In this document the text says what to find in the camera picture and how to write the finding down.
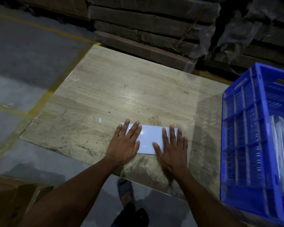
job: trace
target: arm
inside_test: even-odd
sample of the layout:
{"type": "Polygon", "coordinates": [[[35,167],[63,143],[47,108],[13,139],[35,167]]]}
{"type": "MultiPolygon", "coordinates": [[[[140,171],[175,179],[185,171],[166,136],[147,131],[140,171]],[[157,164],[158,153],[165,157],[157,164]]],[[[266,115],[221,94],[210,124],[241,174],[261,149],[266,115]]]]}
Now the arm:
{"type": "Polygon", "coordinates": [[[49,192],[26,214],[20,227],[79,227],[91,210],[106,179],[132,160],[139,149],[136,142],[142,127],[137,121],[125,135],[129,119],[120,124],[110,141],[105,157],[85,171],[49,192]]]}
{"type": "Polygon", "coordinates": [[[162,135],[163,153],[159,145],[153,143],[158,161],[180,185],[197,225],[246,227],[191,175],[187,167],[187,138],[182,138],[181,129],[178,129],[177,141],[173,125],[170,126],[170,143],[165,128],[162,135]]]}

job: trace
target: foot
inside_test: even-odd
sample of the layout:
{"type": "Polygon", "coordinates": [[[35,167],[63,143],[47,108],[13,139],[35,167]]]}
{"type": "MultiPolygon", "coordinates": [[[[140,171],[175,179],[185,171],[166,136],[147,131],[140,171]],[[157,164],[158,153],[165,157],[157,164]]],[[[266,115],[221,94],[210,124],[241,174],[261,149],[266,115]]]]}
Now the foot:
{"type": "Polygon", "coordinates": [[[118,192],[124,208],[130,202],[134,204],[131,181],[120,178],[118,181],[118,192]]]}

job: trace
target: person's left arm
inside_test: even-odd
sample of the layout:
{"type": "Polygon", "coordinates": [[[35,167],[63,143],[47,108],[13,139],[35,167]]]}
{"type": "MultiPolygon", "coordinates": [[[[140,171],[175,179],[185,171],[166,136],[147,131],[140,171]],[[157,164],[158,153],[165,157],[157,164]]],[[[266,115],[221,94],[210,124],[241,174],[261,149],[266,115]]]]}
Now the person's left arm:
{"type": "Polygon", "coordinates": [[[125,135],[129,122],[118,126],[102,160],[49,192],[30,209],[19,227],[80,227],[106,179],[136,156],[140,146],[136,139],[142,126],[137,121],[125,135]]]}

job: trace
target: person's right arm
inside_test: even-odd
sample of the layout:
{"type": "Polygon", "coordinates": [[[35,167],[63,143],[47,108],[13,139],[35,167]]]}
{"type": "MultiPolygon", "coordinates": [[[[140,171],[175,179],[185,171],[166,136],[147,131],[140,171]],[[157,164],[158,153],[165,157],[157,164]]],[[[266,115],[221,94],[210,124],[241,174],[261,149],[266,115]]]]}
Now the person's right arm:
{"type": "Polygon", "coordinates": [[[153,143],[158,161],[180,185],[198,227],[246,227],[191,175],[187,167],[187,138],[182,138],[181,129],[178,129],[177,141],[173,125],[170,126],[170,143],[165,128],[162,136],[163,153],[159,145],[153,143]]]}

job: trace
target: dark pants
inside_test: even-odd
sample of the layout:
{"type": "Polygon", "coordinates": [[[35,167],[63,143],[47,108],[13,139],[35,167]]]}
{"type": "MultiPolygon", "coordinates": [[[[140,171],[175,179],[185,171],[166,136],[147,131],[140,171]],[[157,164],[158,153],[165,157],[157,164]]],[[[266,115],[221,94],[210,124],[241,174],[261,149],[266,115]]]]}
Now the dark pants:
{"type": "Polygon", "coordinates": [[[147,227],[148,215],[144,209],[136,212],[135,205],[128,203],[124,210],[117,216],[111,227],[147,227]]]}

